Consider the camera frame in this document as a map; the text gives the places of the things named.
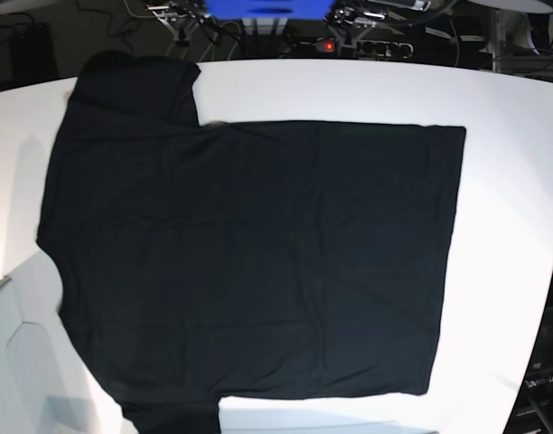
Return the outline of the black T-shirt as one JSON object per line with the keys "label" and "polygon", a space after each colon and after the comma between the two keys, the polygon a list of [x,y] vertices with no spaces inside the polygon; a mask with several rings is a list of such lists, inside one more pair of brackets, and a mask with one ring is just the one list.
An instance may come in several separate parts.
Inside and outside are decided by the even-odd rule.
{"label": "black T-shirt", "polygon": [[466,131],[202,126],[199,68],[101,52],[70,96],[38,246],[76,352],[141,433],[229,396],[428,390]]}

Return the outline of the black power strip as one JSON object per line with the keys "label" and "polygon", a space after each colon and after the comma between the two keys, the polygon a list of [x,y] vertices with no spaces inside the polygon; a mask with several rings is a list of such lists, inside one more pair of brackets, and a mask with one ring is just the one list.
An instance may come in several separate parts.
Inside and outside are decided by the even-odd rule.
{"label": "black power strip", "polygon": [[341,44],[334,39],[322,39],[315,42],[300,42],[291,48],[289,53],[324,58],[404,61],[413,57],[414,47],[408,42],[360,40]]}

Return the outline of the blue box overhead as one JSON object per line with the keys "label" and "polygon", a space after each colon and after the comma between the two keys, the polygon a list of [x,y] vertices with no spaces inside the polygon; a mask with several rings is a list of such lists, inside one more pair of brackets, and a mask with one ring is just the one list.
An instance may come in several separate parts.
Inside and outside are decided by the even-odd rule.
{"label": "blue box overhead", "polygon": [[208,0],[208,12],[221,20],[287,18],[321,20],[333,0]]}

